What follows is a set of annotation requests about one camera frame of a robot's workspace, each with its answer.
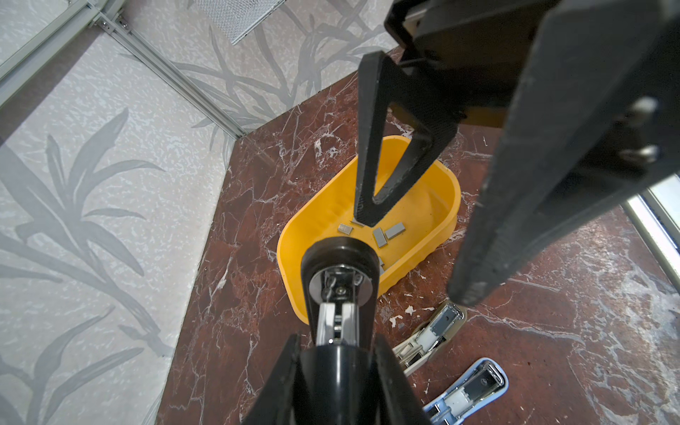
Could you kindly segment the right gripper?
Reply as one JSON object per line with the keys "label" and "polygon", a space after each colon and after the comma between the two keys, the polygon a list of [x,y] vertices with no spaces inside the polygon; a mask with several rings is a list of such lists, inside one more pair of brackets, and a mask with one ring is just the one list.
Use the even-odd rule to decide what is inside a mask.
{"label": "right gripper", "polygon": [[356,221],[379,224],[461,122],[505,124],[447,284],[458,305],[679,169],[676,1],[395,1],[384,27],[404,53],[359,64]]}

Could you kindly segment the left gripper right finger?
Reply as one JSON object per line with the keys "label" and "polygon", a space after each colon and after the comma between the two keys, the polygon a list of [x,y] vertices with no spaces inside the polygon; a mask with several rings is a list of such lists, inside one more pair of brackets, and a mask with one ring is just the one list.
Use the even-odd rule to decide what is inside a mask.
{"label": "left gripper right finger", "polygon": [[396,355],[383,335],[375,336],[373,354],[379,423],[430,425],[430,419],[414,396]]}

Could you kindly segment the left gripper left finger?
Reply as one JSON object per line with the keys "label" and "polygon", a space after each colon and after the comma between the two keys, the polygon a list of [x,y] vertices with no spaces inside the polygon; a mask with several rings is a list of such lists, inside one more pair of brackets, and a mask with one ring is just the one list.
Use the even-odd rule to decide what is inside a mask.
{"label": "left gripper left finger", "polygon": [[300,354],[300,336],[292,334],[242,424],[291,424]]}

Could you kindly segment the blue mini stapler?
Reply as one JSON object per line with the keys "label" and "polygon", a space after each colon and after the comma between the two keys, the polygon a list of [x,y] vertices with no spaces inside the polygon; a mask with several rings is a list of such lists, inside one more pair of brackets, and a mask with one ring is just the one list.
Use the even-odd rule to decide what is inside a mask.
{"label": "blue mini stapler", "polygon": [[446,391],[423,407],[432,424],[462,424],[469,416],[503,396],[506,372],[493,359],[476,361]]}

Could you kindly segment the white mini stapler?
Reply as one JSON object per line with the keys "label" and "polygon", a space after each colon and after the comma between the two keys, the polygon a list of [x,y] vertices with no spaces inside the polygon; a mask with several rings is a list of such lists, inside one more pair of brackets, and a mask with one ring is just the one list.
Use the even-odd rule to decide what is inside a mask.
{"label": "white mini stapler", "polygon": [[444,300],[428,320],[392,350],[405,376],[431,361],[466,323],[467,308]]}

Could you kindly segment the staple strip in tray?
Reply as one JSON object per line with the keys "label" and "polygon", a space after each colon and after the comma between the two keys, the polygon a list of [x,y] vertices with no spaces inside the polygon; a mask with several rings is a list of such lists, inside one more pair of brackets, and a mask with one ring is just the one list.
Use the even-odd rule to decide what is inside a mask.
{"label": "staple strip in tray", "polygon": [[349,236],[349,235],[352,234],[352,231],[353,231],[352,226],[349,226],[349,225],[346,225],[346,224],[340,224],[338,226],[338,232],[343,234],[343,235]]}
{"label": "staple strip in tray", "polygon": [[384,235],[388,240],[391,240],[401,234],[403,234],[406,231],[406,226],[402,223],[399,222],[392,227],[388,228],[387,230],[384,231]]}
{"label": "staple strip in tray", "polygon": [[373,230],[373,238],[375,239],[375,243],[378,248],[383,248],[386,246],[386,244],[388,244],[386,235],[381,228],[375,228]]}

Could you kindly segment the aluminium front rail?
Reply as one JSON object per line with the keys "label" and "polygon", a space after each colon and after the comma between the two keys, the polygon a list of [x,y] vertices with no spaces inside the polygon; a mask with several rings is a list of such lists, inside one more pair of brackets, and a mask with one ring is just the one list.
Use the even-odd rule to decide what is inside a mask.
{"label": "aluminium front rail", "polygon": [[679,174],[622,204],[662,271],[679,290]]}

